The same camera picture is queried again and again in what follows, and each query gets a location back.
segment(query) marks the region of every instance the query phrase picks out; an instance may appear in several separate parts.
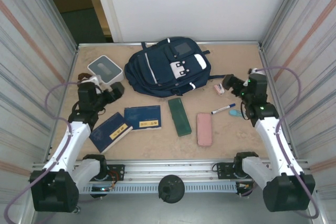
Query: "white box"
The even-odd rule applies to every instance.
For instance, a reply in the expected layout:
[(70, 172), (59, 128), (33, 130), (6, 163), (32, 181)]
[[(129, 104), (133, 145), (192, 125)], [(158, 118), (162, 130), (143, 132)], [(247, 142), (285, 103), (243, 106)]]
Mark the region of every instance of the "white box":
[(124, 79), (123, 70), (106, 55), (88, 64), (88, 69), (94, 75), (100, 76), (101, 81), (109, 86)]

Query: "blue marker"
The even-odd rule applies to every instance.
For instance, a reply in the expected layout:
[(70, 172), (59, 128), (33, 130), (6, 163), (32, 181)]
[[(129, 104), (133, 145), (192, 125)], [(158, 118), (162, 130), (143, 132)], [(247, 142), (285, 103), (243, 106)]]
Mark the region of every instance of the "blue marker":
[(212, 115), (213, 115), (213, 114), (216, 114), (216, 113), (218, 113), (218, 112), (220, 112), (220, 111), (227, 110), (227, 109), (232, 108), (232, 107), (234, 107), (234, 106), (236, 106), (235, 103), (230, 104), (230, 105), (225, 106), (225, 107), (223, 107), (223, 108), (220, 108), (220, 109), (218, 109), (218, 110), (214, 110), (213, 112), (211, 112), (211, 114), (212, 114)]

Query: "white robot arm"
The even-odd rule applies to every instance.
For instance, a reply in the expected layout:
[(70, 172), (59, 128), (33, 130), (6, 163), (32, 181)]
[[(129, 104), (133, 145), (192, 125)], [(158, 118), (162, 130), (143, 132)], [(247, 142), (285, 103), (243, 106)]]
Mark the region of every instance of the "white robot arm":
[(276, 135), (279, 114), (274, 105), (267, 102), (265, 74), (250, 69), (246, 81), (228, 74), (222, 84), (226, 90), (233, 88), (232, 94), (241, 98), (246, 115), (263, 140), (271, 162), (271, 167), (266, 167), (259, 157), (240, 153), (236, 156), (239, 160), (236, 164), (239, 165), (235, 169), (249, 175), (263, 190), (264, 202), (269, 211), (306, 210), (310, 199), (294, 172), (303, 180), (310, 193), (314, 190), (315, 181), (312, 175), (304, 174), (296, 162), (281, 127), (277, 134), (284, 149), (279, 145)]
[[(43, 170), (33, 171), (29, 179), (33, 182), (56, 162), (50, 172), (31, 189), (36, 211), (72, 212), (78, 202), (78, 189), (82, 189), (93, 177), (104, 178), (107, 174), (103, 155), (87, 155), (76, 169), (75, 162), (98, 120), (98, 113), (123, 95), (124, 87), (121, 83), (116, 82), (111, 88), (112, 91), (102, 91), (97, 76), (78, 84), (79, 101), (72, 108), (68, 119), (71, 132), (67, 128), (52, 158)], [(70, 134), (70, 142), (64, 150)]]

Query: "teal object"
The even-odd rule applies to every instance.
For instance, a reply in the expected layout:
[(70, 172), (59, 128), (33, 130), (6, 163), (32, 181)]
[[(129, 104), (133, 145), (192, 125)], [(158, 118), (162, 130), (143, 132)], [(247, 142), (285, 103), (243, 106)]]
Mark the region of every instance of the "teal object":
[(170, 112), (175, 124), (178, 136), (185, 136), (191, 134), (191, 127), (185, 113), (181, 98), (168, 100)]
[(230, 110), (229, 114), (233, 115), (233, 116), (241, 116), (241, 117), (243, 117), (243, 115), (241, 114), (240, 110)]

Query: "corrugated metal wall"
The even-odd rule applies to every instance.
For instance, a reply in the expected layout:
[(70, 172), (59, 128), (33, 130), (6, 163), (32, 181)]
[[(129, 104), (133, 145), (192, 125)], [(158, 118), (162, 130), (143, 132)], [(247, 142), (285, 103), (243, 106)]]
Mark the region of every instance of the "corrugated metal wall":
[[(271, 39), (269, 66), (293, 69), (302, 81), (299, 106), (288, 116), (292, 143), (310, 161), (330, 222), (336, 221), (336, 0), (293, 0)], [(297, 95), (287, 71), (273, 71), (285, 112)]]
[[(75, 43), (48, 0), (0, 0), (0, 222), (6, 204), (42, 162), (55, 122), (44, 109), (48, 90), (68, 79)], [(64, 90), (50, 97), (58, 113)], [(19, 222), (22, 197), (10, 216)]]

